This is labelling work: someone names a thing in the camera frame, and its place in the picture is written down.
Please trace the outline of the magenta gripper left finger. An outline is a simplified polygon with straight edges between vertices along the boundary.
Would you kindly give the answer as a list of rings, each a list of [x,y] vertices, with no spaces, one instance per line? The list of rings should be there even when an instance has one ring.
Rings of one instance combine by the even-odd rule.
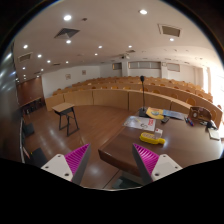
[[[66,155],[57,154],[42,169],[76,185],[81,183],[89,157],[91,145],[83,145]]]

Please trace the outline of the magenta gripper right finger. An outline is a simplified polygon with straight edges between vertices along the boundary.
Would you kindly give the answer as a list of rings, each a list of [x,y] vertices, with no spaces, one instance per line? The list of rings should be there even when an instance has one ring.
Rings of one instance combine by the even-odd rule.
[[[167,154],[158,155],[138,144],[133,144],[132,154],[145,185],[182,169]]]

